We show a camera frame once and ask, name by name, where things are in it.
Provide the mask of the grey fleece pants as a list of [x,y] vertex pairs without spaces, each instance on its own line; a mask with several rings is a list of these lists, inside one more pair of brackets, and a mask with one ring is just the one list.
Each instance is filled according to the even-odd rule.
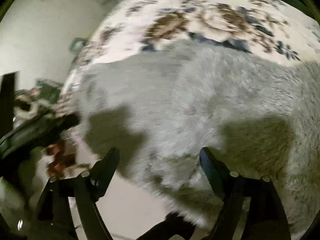
[[91,150],[121,151],[119,173],[203,228],[222,201],[200,168],[208,147],[241,175],[270,177],[293,239],[319,211],[319,63],[283,66],[180,40],[84,71],[65,112]]

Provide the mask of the green shelf rack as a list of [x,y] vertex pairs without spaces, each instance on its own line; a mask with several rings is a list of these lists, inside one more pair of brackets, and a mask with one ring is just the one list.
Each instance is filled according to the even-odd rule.
[[37,98],[54,105],[59,99],[62,86],[63,84],[50,79],[37,79],[35,82],[35,88],[39,91]]

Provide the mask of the red clothes pile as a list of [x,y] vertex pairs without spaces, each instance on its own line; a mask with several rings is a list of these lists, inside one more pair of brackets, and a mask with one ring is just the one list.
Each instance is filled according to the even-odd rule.
[[47,165],[49,177],[65,178],[67,168],[75,164],[75,153],[68,152],[64,140],[58,140],[45,149],[46,155],[53,157],[53,161]]

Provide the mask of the floral bed blanket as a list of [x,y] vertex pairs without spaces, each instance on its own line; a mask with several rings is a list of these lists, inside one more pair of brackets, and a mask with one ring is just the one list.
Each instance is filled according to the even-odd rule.
[[319,61],[319,0],[304,0],[315,20],[281,0],[124,0],[77,53],[56,106],[71,113],[84,72],[95,63],[196,40],[292,66]]

